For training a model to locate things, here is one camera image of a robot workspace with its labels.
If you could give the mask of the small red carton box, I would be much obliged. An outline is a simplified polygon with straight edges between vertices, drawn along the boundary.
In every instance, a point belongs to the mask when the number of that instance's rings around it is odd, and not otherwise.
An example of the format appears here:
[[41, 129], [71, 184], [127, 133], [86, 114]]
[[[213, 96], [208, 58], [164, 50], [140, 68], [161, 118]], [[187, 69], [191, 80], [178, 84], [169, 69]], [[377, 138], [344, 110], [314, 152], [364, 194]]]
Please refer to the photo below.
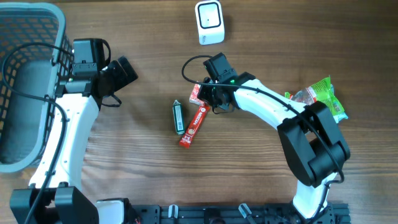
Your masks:
[[192, 92], [190, 94], [190, 97], [189, 97], [189, 102], [193, 103], [193, 104], [196, 104], [198, 106], [205, 106], [206, 103], [204, 101], [198, 99], [198, 94], [199, 94], [200, 87], [201, 86], [199, 84], [195, 84], [194, 85], [193, 90], [192, 90]]

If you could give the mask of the red Nescafe stick sachet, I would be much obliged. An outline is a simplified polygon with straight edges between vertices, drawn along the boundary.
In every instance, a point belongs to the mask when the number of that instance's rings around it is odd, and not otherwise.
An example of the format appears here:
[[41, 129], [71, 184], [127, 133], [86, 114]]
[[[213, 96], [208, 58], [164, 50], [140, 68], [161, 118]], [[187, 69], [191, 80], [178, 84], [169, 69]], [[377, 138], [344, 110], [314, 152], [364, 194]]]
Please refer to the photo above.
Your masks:
[[200, 106], [198, 111], [195, 113], [191, 123], [188, 125], [187, 130], [185, 131], [184, 135], [182, 136], [179, 144], [183, 147], [189, 148], [192, 144], [192, 141], [197, 134], [205, 116], [207, 115], [210, 107], [208, 105]]

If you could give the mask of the dark green gum pack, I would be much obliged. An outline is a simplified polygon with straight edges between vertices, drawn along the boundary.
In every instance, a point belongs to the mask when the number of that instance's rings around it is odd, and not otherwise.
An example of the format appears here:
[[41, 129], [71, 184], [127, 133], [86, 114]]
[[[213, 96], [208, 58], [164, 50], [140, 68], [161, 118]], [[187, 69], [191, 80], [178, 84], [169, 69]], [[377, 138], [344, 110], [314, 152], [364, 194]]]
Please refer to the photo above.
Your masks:
[[184, 125], [184, 118], [183, 118], [183, 110], [182, 104], [175, 100], [173, 103], [173, 115], [174, 115], [174, 125], [175, 130], [178, 135], [185, 133], [185, 125]]

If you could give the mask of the green Haribo gummy bag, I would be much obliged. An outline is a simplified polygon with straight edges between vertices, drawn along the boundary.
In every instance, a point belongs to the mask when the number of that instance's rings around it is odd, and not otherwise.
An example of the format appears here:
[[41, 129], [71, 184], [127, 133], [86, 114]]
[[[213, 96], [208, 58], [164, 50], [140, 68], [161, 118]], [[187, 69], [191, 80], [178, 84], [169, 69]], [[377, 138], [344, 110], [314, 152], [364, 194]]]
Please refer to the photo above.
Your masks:
[[294, 95], [289, 92], [285, 92], [284, 96], [290, 100], [305, 103], [306, 105], [311, 105], [320, 101], [327, 105], [333, 116], [345, 113], [345, 109], [342, 104], [335, 94], [332, 93], [331, 85], [331, 78], [326, 77], [319, 82], [298, 91]]

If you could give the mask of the teal tissue packet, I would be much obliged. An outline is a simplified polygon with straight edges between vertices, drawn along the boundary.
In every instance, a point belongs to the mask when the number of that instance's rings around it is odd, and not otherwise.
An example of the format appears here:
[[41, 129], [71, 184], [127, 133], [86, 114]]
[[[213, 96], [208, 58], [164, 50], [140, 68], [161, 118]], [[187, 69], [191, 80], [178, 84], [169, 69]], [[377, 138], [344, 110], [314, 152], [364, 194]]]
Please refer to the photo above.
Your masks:
[[[335, 93], [335, 89], [334, 89], [333, 85], [331, 85], [331, 91], [332, 91], [332, 93]], [[339, 123], [343, 119], [348, 119], [348, 116], [346, 115], [346, 113], [341, 113], [341, 114], [338, 114], [338, 115], [334, 115], [333, 117], [334, 117], [336, 123]]]

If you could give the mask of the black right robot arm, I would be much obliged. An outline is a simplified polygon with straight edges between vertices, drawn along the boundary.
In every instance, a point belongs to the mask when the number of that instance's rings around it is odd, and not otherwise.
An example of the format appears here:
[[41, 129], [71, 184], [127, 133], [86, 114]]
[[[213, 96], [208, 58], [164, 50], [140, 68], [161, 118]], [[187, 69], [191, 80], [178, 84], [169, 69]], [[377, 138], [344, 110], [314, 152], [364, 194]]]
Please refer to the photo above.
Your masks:
[[214, 113], [247, 111], [278, 132], [288, 167], [298, 181], [292, 200], [294, 213], [286, 220], [317, 222], [329, 207], [331, 185], [344, 182], [343, 166], [351, 157], [329, 107], [321, 101], [310, 105], [292, 101], [265, 87], [254, 75], [238, 74], [222, 53], [204, 58], [208, 76], [201, 83], [199, 99]]

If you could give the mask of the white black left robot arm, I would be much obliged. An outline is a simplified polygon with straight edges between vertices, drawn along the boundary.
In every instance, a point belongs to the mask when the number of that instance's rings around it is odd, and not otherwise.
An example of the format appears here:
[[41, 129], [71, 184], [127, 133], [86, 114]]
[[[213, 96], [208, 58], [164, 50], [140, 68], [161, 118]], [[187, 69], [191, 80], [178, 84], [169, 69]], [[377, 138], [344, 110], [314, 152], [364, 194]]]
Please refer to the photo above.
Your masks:
[[10, 208], [19, 223], [99, 223], [95, 207], [80, 191], [81, 169], [91, 127], [103, 98], [138, 78], [126, 57], [111, 60], [103, 39], [76, 39], [69, 73], [58, 78], [55, 97], [21, 91], [55, 110], [49, 138], [28, 189], [14, 190]]

